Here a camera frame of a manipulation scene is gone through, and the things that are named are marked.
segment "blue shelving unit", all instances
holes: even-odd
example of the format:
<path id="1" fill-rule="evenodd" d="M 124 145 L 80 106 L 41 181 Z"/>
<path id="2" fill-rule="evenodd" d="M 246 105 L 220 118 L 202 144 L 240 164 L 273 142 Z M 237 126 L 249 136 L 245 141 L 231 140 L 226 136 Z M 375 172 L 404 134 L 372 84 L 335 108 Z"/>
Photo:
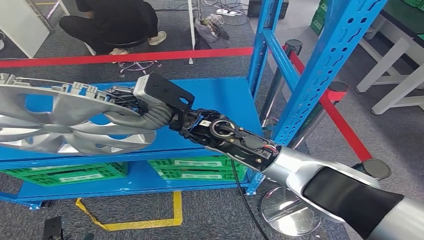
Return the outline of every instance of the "blue shelving unit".
<path id="1" fill-rule="evenodd" d="M 316 48 L 299 76 L 274 36 L 282 0 L 264 0 L 259 17 L 247 77 L 183 79 L 175 81 L 196 97 L 194 108 L 215 109 L 227 115 L 238 125 L 257 134 L 262 133 L 256 98 L 268 51 L 271 50 L 277 66 L 292 91 L 282 112 L 272 139 L 286 145 L 302 125 L 312 107 L 339 72 L 355 46 L 365 34 L 386 0 L 340 0 L 332 6 L 331 16 Z M 135 82 L 95 84 L 100 90 L 113 85 L 133 86 Z M 199 145 L 184 140 L 167 128 L 157 131 L 156 141 L 140 151 L 112 156 L 60 156 L 0 148 L 0 169 L 76 165 L 106 162 L 130 162 L 126 178 L 66 186 L 42 187 L 25 182 L 18 194 L 0 193 L 0 200 L 40 208 L 41 202 L 77 197 L 101 197 L 142 193 L 172 192 L 175 190 L 207 190 L 236 187 L 234 182 L 205 180 L 163 180 L 146 160 L 182 157 L 213 156 Z M 253 195 L 263 175 L 248 171 L 241 185 Z"/>

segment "cable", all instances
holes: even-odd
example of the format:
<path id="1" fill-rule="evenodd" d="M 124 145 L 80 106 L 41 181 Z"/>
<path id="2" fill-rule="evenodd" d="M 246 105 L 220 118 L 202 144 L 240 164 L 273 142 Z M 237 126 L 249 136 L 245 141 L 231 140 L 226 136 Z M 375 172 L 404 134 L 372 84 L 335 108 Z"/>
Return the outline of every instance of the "cable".
<path id="1" fill-rule="evenodd" d="M 189 5 L 189 3 L 183 3 L 183 4 L 180 4 L 180 5 L 178 5 L 178 6 L 176 7 L 176 9 L 179 9 L 180 7 L 182 7 L 182 6 L 184 6 L 184 5 Z M 192 3 L 191 3 L 191 6 L 192 6 L 193 8 L 195 8 L 195 7 L 196 7 L 196 4 L 195 4 L 194 2 L 192 2 Z"/>
<path id="2" fill-rule="evenodd" d="M 224 2 L 223 2 L 223 0 L 216 0 L 216 1 L 215 0 L 203 0 L 203 1 L 207 5 L 207 6 L 205 6 L 205 5 L 202 4 L 202 6 L 204 6 L 204 7 L 215 7 L 215 8 L 218 8 L 218 9 L 227 9 L 227 10 L 234 10 L 234 9 L 240 7 L 240 6 L 249 6 L 248 4 L 241 3 L 239 0 L 236 0 L 235 2 L 231 2 L 231 3 L 227 3 L 227 0 L 224 0 Z"/>
<path id="3" fill-rule="evenodd" d="M 262 234 L 263 239 L 270 240 L 268 238 L 267 234 L 265 233 L 265 231 L 262 229 L 262 227 L 259 224 L 258 220 L 256 219 L 255 215 L 253 214 L 252 209 L 249 206 L 249 203 L 246 200 L 245 195 L 243 194 L 243 190 L 242 190 L 242 187 L 240 186 L 240 182 L 239 182 L 239 176 L 237 175 L 237 171 L 236 171 L 236 165 L 234 164 L 234 160 L 232 160 L 232 159 L 231 159 L 231 167 L 232 167 L 232 172 L 234 173 L 235 183 L 237 184 L 238 191 L 240 192 L 241 198 L 243 199 L 243 203 L 246 206 L 247 211 L 250 214 L 250 217 L 252 218 L 252 220 L 253 220 L 254 224 L 256 225 L 257 229 L 259 230 L 260 234 Z"/>
<path id="4" fill-rule="evenodd" d="M 251 21 L 251 18 L 250 17 L 248 17 L 247 15 L 246 15 L 246 13 L 244 13 L 243 11 L 239 11 L 239 10 L 236 10 L 236 11 L 238 11 L 239 13 L 241 13 L 241 16 L 246 16 L 246 18 L 247 18 L 247 21 L 246 22 L 243 22 L 243 23 L 241 23 L 241 24 L 228 24 L 228 23 L 224 23 L 224 25 L 227 25 L 227 26 L 243 26 L 243 25 L 245 25 L 245 24 L 248 24 L 250 21 Z"/>

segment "office chair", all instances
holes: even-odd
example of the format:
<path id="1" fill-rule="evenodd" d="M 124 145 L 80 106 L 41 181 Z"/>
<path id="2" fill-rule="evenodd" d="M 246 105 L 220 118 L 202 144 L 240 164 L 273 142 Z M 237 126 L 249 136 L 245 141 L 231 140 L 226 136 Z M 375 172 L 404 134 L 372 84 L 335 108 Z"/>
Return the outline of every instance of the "office chair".
<path id="1" fill-rule="evenodd" d="M 109 46 L 117 49 L 125 49 L 128 52 L 132 53 L 134 52 L 134 47 L 137 47 L 147 41 L 148 37 L 144 37 L 140 40 L 129 42 L 129 43 L 109 43 L 106 42 Z M 162 64 L 160 64 L 156 60 L 151 61 L 121 61 L 118 62 L 118 66 L 121 68 L 119 71 L 119 76 L 121 78 L 125 77 L 125 71 L 142 71 L 144 74 L 146 73 L 146 69 L 150 68 L 154 64 L 157 64 L 156 67 L 160 68 L 162 67 Z"/>

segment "red barrier tape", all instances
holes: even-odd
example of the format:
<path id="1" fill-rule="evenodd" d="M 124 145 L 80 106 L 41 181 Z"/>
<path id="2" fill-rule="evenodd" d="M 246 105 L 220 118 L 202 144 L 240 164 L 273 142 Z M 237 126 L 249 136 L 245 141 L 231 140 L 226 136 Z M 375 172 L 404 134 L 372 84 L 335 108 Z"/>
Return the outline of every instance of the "red barrier tape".
<path id="1" fill-rule="evenodd" d="M 305 65 L 295 53 L 291 53 L 290 60 L 297 71 L 299 73 L 303 73 L 305 70 Z M 346 139 L 347 143 L 358 156 L 359 160 L 364 162 L 368 159 L 372 159 L 373 157 L 371 156 L 370 152 L 367 150 L 365 145 L 361 142 L 354 130 L 351 128 L 351 126 L 349 126 L 348 122 L 343 118 L 343 116 L 340 114 L 340 112 L 337 110 L 326 94 L 324 94 L 319 99 L 319 102 L 328 113 L 334 124 L 337 126 L 343 137 Z"/>
<path id="2" fill-rule="evenodd" d="M 201 59 L 215 57 L 250 56 L 252 47 L 234 47 L 224 49 L 162 51 L 133 53 L 127 55 L 99 55 L 99 56 L 68 56 L 45 57 L 22 60 L 0 60 L 0 68 L 39 67 L 58 65 L 103 64 L 111 62 L 133 62 L 151 60 Z"/>

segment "chair base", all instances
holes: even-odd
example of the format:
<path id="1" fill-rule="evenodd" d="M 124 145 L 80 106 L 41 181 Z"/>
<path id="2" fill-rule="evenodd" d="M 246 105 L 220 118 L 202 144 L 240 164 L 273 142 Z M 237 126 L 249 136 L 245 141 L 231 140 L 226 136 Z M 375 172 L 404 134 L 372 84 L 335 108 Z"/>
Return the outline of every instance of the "chair base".
<path id="1" fill-rule="evenodd" d="M 122 61 L 118 62 L 121 70 L 119 71 L 119 77 L 124 78 L 126 76 L 125 71 L 142 71 L 143 74 L 147 74 L 146 69 L 152 67 L 154 64 L 157 64 L 156 67 L 162 67 L 158 61 Z"/>

